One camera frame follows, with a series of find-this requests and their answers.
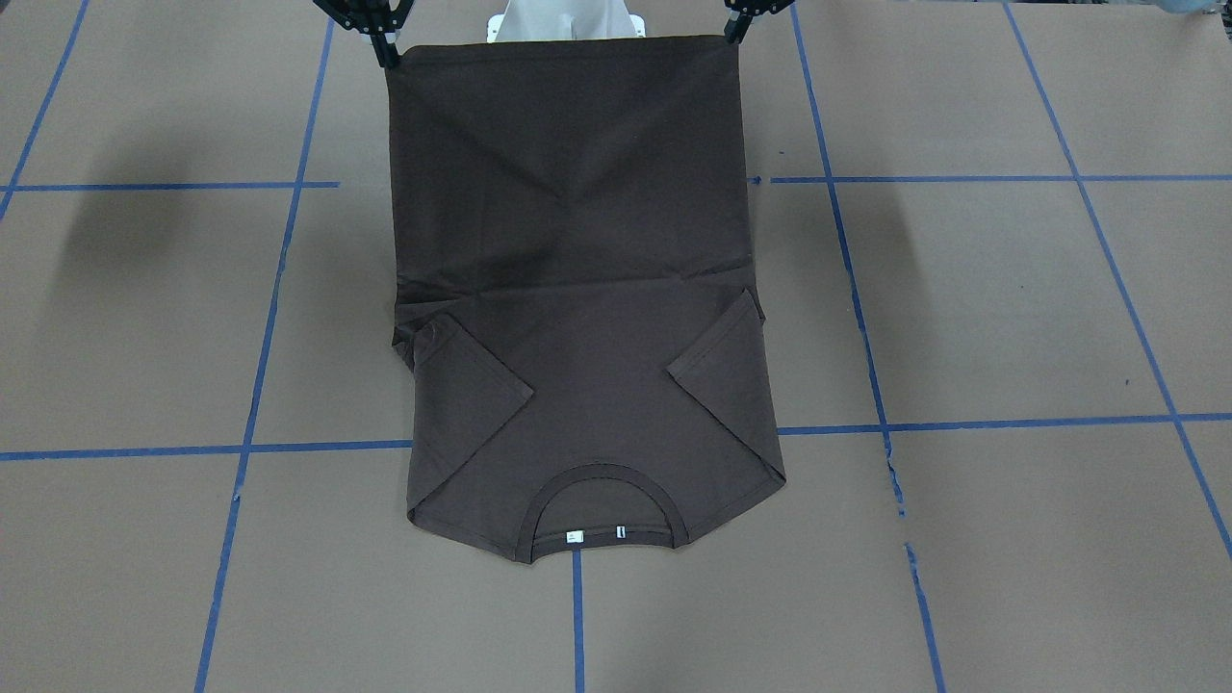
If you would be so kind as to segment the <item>brown t-shirt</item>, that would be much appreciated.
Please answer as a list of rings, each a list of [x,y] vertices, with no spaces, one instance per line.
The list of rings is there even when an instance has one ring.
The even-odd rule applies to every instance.
[[[782,490],[736,44],[416,44],[386,78],[409,522],[532,564]]]

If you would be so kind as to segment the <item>white pedestal column base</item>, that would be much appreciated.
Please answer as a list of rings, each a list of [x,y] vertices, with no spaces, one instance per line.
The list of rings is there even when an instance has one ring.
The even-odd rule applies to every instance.
[[[644,37],[644,18],[625,1],[510,1],[488,21],[492,42],[568,42]]]

